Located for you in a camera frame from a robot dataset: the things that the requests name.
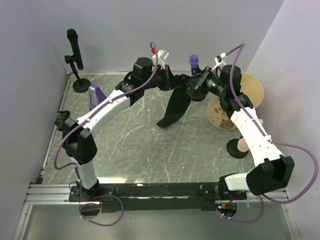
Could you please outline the purple microphone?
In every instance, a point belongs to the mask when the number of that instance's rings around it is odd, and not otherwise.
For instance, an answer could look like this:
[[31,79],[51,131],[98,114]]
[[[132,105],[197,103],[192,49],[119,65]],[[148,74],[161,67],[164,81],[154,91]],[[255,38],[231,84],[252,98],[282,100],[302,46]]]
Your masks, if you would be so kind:
[[189,64],[190,64],[190,69],[191,69],[191,75],[196,76],[200,72],[199,57],[197,54],[190,55]]

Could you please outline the black trash bag roll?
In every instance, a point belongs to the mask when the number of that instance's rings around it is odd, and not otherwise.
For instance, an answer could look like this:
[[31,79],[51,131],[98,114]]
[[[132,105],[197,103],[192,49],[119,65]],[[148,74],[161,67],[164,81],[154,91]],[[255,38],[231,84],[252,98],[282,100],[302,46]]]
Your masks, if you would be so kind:
[[183,117],[191,103],[187,89],[188,87],[182,85],[173,90],[164,117],[156,124],[158,127],[167,128]]

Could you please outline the black microphone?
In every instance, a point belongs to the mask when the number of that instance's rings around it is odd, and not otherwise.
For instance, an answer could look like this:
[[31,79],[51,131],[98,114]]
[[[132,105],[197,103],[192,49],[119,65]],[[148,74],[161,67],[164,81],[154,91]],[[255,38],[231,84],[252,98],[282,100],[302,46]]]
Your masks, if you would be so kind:
[[77,68],[79,70],[83,70],[84,66],[83,66],[83,60],[82,60],[81,51],[80,51],[80,47],[79,47],[77,32],[72,28],[68,29],[67,30],[67,39],[70,42],[71,49],[73,52],[72,58],[73,58],[74,62],[76,63]]

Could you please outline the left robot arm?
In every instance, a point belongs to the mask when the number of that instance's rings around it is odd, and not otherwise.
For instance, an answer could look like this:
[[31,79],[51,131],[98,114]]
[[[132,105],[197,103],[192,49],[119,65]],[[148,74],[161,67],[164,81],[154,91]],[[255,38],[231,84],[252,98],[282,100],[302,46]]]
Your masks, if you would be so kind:
[[190,105],[187,94],[189,76],[174,75],[168,65],[161,66],[147,57],[140,57],[111,94],[86,115],[68,118],[62,127],[62,148],[75,167],[80,194],[87,201],[100,194],[100,183],[93,160],[98,152],[95,137],[118,114],[141,99],[146,90],[158,88],[172,91],[164,117],[157,122],[160,128],[176,123]]

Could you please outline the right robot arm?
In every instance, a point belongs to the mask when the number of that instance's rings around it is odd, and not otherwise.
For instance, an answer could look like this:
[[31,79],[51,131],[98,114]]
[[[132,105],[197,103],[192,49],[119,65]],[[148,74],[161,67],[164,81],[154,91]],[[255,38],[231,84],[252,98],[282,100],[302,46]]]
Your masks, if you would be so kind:
[[196,76],[183,76],[181,83],[196,100],[198,94],[218,96],[221,108],[240,131],[254,160],[255,167],[247,173],[221,177],[218,193],[230,199],[236,191],[250,191],[254,195],[269,193],[287,187],[294,169],[294,160],[272,143],[260,123],[256,110],[247,95],[241,91],[242,72],[239,67],[225,65],[219,75],[206,67]]

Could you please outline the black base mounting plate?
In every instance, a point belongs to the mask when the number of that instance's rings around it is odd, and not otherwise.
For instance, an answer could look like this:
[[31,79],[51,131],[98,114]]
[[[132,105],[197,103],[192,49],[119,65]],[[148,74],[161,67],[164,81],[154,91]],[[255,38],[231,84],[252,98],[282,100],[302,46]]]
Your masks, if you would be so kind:
[[70,188],[69,202],[101,204],[102,213],[121,211],[189,210],[215,211],[216,203],[246,200],[247,194],[230,191],[218,182],[101,183],[93,194],[82,196],[78,186]]

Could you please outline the aluminium rail frame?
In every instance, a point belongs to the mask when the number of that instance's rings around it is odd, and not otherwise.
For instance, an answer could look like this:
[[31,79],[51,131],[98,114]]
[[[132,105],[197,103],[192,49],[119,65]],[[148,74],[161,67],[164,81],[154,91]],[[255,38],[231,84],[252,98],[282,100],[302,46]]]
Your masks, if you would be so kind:
[[175,124],[162,129],[169,92],[151,89],[97,136],[94,166],[113,197],[86,206],[72,168],[53,168],[61,138],[52,136],[41,182],[25,198],[18,240],[297,240],[290,208],[250,193],[228,197],[234,219],[220,216],[213,191],[220,176],[249,171],[250,156],[226,150],[237,130],[220,130],[206,116],[207,102],[193,102]]

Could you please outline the black microphone stand left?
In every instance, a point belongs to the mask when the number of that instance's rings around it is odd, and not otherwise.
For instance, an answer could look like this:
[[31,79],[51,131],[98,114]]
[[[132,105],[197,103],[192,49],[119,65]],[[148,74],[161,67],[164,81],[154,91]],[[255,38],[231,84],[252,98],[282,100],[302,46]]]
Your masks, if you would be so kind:
[[84,93],[88,90],[88,88],[91,86],[91,82],[86,78],[80,78],[78,71],[76,69],[76,66],[74,64],[75,59],[73,56],[65,55],[64,61],[66,64],[69,64],[72,70],[72,73],[76,77],[76,80],[74,81],[72,88],[77,93]]

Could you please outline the purple metronome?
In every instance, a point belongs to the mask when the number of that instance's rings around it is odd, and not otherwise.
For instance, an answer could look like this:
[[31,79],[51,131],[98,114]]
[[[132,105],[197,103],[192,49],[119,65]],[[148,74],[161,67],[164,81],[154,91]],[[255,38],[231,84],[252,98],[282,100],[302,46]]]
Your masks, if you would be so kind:
[[100,87],[95,83],[92,83],[88,88],[88,96],[89,96],[89,104],[88,104],[89,111],[93,110],[95,107],[97,107],[100,103],[102,103],[107,98],[106,95],[103,93],[103,91],[100,89]]

